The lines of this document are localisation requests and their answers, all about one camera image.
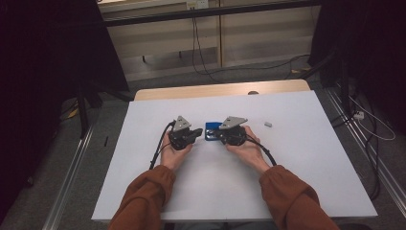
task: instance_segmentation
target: white sheet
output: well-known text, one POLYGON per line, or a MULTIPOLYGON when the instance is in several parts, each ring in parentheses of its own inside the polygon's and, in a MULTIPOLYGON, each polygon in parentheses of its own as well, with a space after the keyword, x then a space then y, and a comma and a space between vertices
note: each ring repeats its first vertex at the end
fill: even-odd
MULTIPOLYGON (((308 91, 130 103, 93 220, 111 220, 128 184, 148 169, 164 127, 178 115, 192 129, 204 128, 206 122, 223 122, 228 116, 247 118, 245 125, 277 163, 316 190, 329 216, 377 215, 315 93, 308 91)), ((199 137, 177 172, 162 219, 270 219, 258 179, 220 142, 199 137)))

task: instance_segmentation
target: metal frame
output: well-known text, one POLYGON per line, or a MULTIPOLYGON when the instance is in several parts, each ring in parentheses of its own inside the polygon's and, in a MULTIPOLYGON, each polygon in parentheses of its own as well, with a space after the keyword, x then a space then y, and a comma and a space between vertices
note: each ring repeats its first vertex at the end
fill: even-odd
POLYGON ((63 211, 71 193, 71 189, 73 187, 73 184, 75 183, 81 160, 83 158, 83 155, 86 153, 87 147, 93 134, 95 123, 97 122, 100 115, 99 109, 95 112, 96 114, 94 118, 92 117, 93 119, 90 127, 87 129, 87 132, 85 133, 83 138, 81 138, 79 141, 74 159, 72 160, 68 173, 66 173, 65 179, 63 180, 62 186, 60 187, 59 193, 57 194, 56 200, 54 201, 54 204, 52 206, 51 212, 49 213, 45 224, 42 227, 43 230, 57 230, 59 226, 63 211))
MULTIPOLYGON (((339 97, 335 92, 331 92, 331 90, 326 90, 326 93, 331 103, 337 110, 337 112, 339 114, 343 114, 343 121, 346 121, 348 117, 344 109, 340 106, 340 104, 342 103, 340 100, 341 97, 339 97)), ((360 126, 353 121, 353 119, 351 119, 351 121, 347 124, 347 128, 349 129, 356 143, 364 152, 365 157, 367 157, 368 159, 368 155, 364 150, 367 135, 361 130, 360 126)), ((372 164, 376 166, 375 162, 376 149, 374 149, 373 147, 371 147, 371 154, 372 154, 372 164)), ((399 185, 395 177, 391 174, 389 169, 386 167, 385 163, 382 162, 380 158, 379 158, 379 178, 384 184, 389 194, 391 195, 392 199, 397 205, 399 211, 402 213, 403 217, 406 218, 406 192, 399 185)))
POLYGON ((207 17, 207 16, 218 16, 226 14, 236 14, 245 12, 266 12, 274 10, 284 10, 284 9, 294 9, 303 7, 319 6, 324 2, 324 0, 297 0, 297 1, 281 1, 273 3, 264 3, 256 5, 244 5, 244 6, 234 6, 234 7, 219 7, 202 9, 195 11, 175 11, 175 12, 165 12, 145 16, 131 16, 122 18, 106 19, 104 21, 89 22, 82 24, 65 24, 56 25, 56 29, 92 29, 98 27, 116 27, 125 26, 132 24, 142 24, 149 22, 159 22, 159 21, 171 21, 194 17, 207 17))

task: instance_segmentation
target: hand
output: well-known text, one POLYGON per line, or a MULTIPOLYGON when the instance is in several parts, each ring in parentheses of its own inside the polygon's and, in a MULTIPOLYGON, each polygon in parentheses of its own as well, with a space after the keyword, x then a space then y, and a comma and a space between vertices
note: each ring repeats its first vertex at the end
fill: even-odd
POLYGON ((184 149, 176 150, 170 144, 169 133, 167 132, 162 141, 162 147, 161 165, 168 167, 170 170, 176 171, 182 164, 186 155, 191 151, 192 144, 186 146, 184 149))
MULTIPOLYGON (((253 133, 249 126, 244 126, 244 128, 247 132, 247 137, 249 135, 258 143, 260 142, 260 139, 253 133)), ((259 146, 252 142, 245 141, 241 146, 230 146, 227 144, 226 149, 236 154, 239 159, 254 168, 259 174, 263 174, 271 168, 263 159, 259 146)))

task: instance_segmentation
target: black cable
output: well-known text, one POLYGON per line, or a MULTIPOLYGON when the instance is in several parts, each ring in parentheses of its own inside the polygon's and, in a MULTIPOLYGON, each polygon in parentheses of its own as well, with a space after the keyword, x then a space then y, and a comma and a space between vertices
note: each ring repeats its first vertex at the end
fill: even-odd
MULTIPOLYGON (((205 62, 204 62, 204 59, 203 59, 203 55, 202 55, 202 52, 201 52, 196 18, 192 18, 192 23, 193 23, 193 49, 192 49, 192 65, 193 65, 193 69, 197 74, 199 74, 199 75, 208 75, 213 81, 216 81, 216 82, 219 82, 219 83, 224 83, 224 82, 221 82, 219 80, 214 79, 212 74, 225 72, 225 71, 233 71, 233 70, 267 70, 267 69, 274 69, 274 68, 284 66, 286 64, 291 64, 293 60, 297 60, 299 58, 309 57, 310 56, 310 55, 295 56, 295 57, 291 58, 287 62, 284 62, 282 64, 278 64, 278 65, 274 65, 274 66, 268 66, 268 67, 238 67, 238 68, 233 68, 233 69, 220 69, 220 70, 215 70, 213 72, 209 72, 207 70, 207 68, 206 68, 206 65, 205 65, 205 62), (198 44, 198 47, 199 47, 200 58, 202 60, 202 64, 203 64, 205 72, 198 71, 196 69, 195 64, 194 64, 194 51, 195 51, 194 43, 195 43, 196 40, 197 40, 197 44, 198 44)), ((292 66, 290 65, 290 71, 289 71, 289 74, 285 77, 286 79, 290 76, 291 71, 292 71, 292 66)))
POLYGON ((338 115, 336 118, 333 118, 330 120, 330 123, 332 124, 333 122, 337 121, 339 118, 343 117, 343 114, 338 115))
POLYGON ((159 150, 159 147, 161 147, 161 144, 162 144, 162 140, 164 140, 165 133, 167 133, 168 128, 169 128, 169 127, 173 127, 173 126, 175 125, 175 123, 176 123, 176 121, 173 121, 173 122, 169 123, 169 124, 165 127, 164 132, 162 133, 161 139, 159 140, 158 147, 156 148, 156 151, 155 151, 155 153, 153 154, 153 158, 152 158, 152 160, 150 161, 150 163, 151 163, 150 166, 149 166, 149 169, 150 169, 150 170, 153 169, 153 166, 155 165, 155 162, 156 162, 156 159, 158 158, 159 153, 160 153, 161 150, 164 148, 164 147, 162 147, 161 150, 159 150))
POLYGON ((311 6, 311 8, 310 8, 311 21, 313 22, 313 26, 316 26, 316 23, 314 22, 313 7, 314 6, 311 6))
MULTIPOLYGON (((367 103, 368 106, 371 110, 371 114, 374 116, 374 109, 373 106, 371 105, 371 102, 368 100, 367 98, 367 103)), ((375 118, 371 118, 370 114, 368 114, 368 118, 370 120, 370 122, 373 125, 373 132, 375 135, 377 135, 377 122, 375 118)), ((376 156, 375 156, 375 167, 373 166, 373 162, 372 159, 369 158, 370 163, 371 163, 371 167, 372 167, 372 171, 374 174, 374 185, 373 185, 373 190, 372 193, 370 194, 370 199, 371 200, 375 200, 379 197, 380 195, 380 181, 379 181, 379 138, 375 138, 376 139, 376 156)))
MULTIPOLYGON (((371 141, 372 138, 373 138, 373 135, 370 134, 367 141, 364 143, 364 150, 365 150, 365 153, 367 154, 368 160, 370 161, 370 166, 372 168, 373 174, 375 174, 374 173, 374 167, 373 167, 373 164, 372 164, 372 158, 371 158, 370 151, 369 151, 369 144, 370 144, 370 141, 371 141)), ((375 191, 373 189, 372 193, 368 194, 368 197, 370 198, 370 200, 372 200, 372 197, 373 197, 374 193, 375 193, 375 191)))
MULTIPOLYGON (((336 124, 336 125, 334 125, 334 126, 332 126, 332 127, 333 127, 333 128, 337 128, 337 127, 340 127, 340 126, 342 126, 343 124, 346 124, 347 122, 351 121, 352 118, 354 117, 355 113, 356 113, 356 109, 353 110, 353 112, 351 113, 351 115, 350 115, 345 121, 343 121, 342 123, 336 124)), ((342 117, 342 115, 340 115, 339 117, 333 119, 332 121, 337 120, 337 119, 340 118, 340 117, 342 117)))
POLYGON ((201 47, 200 47, 199 33, 198 33, 198 31, 197 31, 196 18, 192 18, 192 22, 193 22, 192 64, 193 64, 194 71, 196 71, 197 74, 202 74, 202 73, 200 73, 200 72, 197 71, 196 66, 194 65, 194 41, 195 41, 194 33, 195 33, 195 34, 196 34, 196 38, 197 38, 197 45, 199 46, 200 58, 201 58, 201 60, 202 60, 203 68, 204 68, 204 70, 205 70, 205 72, 206 72, 206 74, 203 73, 203 75, 208 75, 211 80, 213 80, 213 81, 215 81, 215 82, 217 82, 217 83, 224 83, 224 82, 222 82, 222 81, 220 81, 220 80, 216 80, 215 78, 213 78, 212 75, 209 73, 209 71, 207 71, 206 64, 204 63, 204 59, 203 59, 203 55, 202 55, 202 49, 201 49, 201 47))
POLYGON ((69 111, 70 109, 72 109, 76 104, 78 103, 78 100, 75 100, 72 105, 70 105, 67 109, 65 109, 63 112, 60 113, 60 115, 65 114, 67 111, 69 111))
POLYGON ((291 58, 289 60, 289 73, 286 75, 286 77, 284 77, 284 80, 287 80, 290 77, 290 75, 292 74, 292 61, 297 60, 299 58, 308 57, 308 56, 310 56, 310 55, 302 55, 302 56, 296 56, 296 57, 291 58))
POLYGON ((248 142, 251 142, 251 143, 256 144, 257 146, 259 146, 259 147, 263 150, 263 152, 265 152, 265 155, 268 156, 268 158, 269 158, 269 160, 271 161, 272 165, 273 165, 273 166, 276 166, 276 165, 277 165, 277 162, 275 161, 274 157, 271 155, 271 152, 269 151, 269 149, 267 149, 267 148, 266 148, 265 146, 263 146, 261 143, 259 143, 258 141, 256 141, 252 136, 250 136, 250 135, 248 135, 248 134, 246 134, 246 135, 247 135, 249 138, 251 138, 251 139, 248 139, 248 138, 246 138, 246 137, 235 136, 235 135, 231 135, 230 137, 238 138, 238 139, 241 139, 241 140, 248 141, 248 142))

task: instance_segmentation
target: brown sleeve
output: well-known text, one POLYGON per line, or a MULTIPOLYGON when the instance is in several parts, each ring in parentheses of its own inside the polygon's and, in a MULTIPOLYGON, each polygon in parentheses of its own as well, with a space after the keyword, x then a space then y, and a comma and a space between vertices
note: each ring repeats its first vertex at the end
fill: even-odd
POLYGON ((129 184, 108 229, 160 229, 174 181, 175 174, 165 166, 142 173, 129 184))
POLYGON ((338 229, 320 207, 313 188, 283 166, 266 171, 259 184, 279 229, 338 229))

